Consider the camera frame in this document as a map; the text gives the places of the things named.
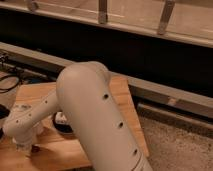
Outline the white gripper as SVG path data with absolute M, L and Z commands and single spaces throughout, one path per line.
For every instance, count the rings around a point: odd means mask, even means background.
M 34 133 L 26 133 L 15 136 L 13 143 L 18 150 L 31 150 L 32 146 L 37 143 L 37 136 Z

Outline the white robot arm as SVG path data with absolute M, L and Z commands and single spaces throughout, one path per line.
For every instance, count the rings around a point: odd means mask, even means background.
M 95 171 L 153 171 L 109 88 L 105 65 L 90 61 L 64 68 L 50 91 L 25 111 L 13 109 L 3 132 L 18 147 L 33 145 L 35 125 L 61 111 Z

